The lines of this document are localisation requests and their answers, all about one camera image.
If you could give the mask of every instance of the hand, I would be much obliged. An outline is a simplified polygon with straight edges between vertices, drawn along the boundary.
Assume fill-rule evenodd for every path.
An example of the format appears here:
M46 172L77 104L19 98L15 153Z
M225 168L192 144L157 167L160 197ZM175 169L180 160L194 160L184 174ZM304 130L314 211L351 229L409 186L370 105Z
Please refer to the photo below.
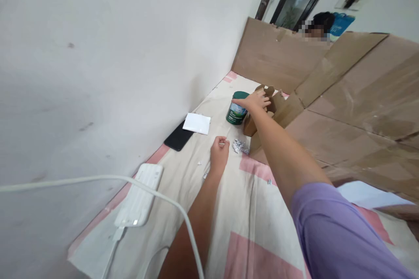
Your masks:
M246 108L248 111L255 108L263 109L271 104L269 97L265 97L265 94L265 91L261 88L247 96L246 99L233 99L231 102Z
M224 173L228 159L230 142L225 136L217 136L211 147L211 171L219 175Z

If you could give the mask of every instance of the purple shirt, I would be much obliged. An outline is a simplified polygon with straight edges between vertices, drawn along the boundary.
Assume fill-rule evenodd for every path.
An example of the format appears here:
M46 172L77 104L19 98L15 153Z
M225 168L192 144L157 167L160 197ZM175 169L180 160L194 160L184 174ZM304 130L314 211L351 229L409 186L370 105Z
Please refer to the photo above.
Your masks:
M415 278L333 186L304 185L291 208L313 279Z

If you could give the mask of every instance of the forearm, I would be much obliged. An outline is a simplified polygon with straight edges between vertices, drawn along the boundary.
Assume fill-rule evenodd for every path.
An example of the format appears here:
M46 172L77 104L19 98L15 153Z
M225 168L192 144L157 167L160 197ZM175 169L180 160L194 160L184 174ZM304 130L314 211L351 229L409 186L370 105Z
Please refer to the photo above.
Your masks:
M208 257L215 201L223 174L220 171L210 170L188 212L203 268ZM195 257L184 222L173 240L158 278L198 278Z
M249 110L258 130L262 148L288 208L291 198L304 184L331 184L311 155L259 107Z

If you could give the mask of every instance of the mattress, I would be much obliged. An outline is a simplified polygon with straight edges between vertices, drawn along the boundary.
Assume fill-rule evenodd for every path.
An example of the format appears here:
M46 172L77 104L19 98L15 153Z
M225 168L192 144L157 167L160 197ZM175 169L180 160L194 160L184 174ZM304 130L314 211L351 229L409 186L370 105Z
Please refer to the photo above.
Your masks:
M226 114L235 91L251 93L257 86L230 72L194 110L211 117L209 134L193 134L180 152L162 145L154 153L147 162L164 167L160 193L188 210L210 168L214 138L226 136L231 143L239 139L249 146L250 138L243 135L243 127L228 123ZM69 249L69 261L92 279L102 278L113 247L113 222L129 188L127 184ZM419 244L406 222L363 208L361 213L389 249L417 275ZM126 230L109 278L156 278L167 253L165 247L172 243L182 221L175 207L155 199L148 222ZM310 278L294 223L269 166L243 152L235 153L232 147L218 189L209 249L206 278Z

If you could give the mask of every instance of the white sheet of paper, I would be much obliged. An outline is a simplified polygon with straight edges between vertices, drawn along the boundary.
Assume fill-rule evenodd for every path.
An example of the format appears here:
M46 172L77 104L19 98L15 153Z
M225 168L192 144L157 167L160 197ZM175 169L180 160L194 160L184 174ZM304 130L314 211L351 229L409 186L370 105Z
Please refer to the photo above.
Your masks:
M337 189L349 202L366 209L393 205L415 205L396 194L384 192L361 181L345 183Z
M210 117L196 113L188 113L185 123L183 124L183 129L208 135L210 129L210 121Z

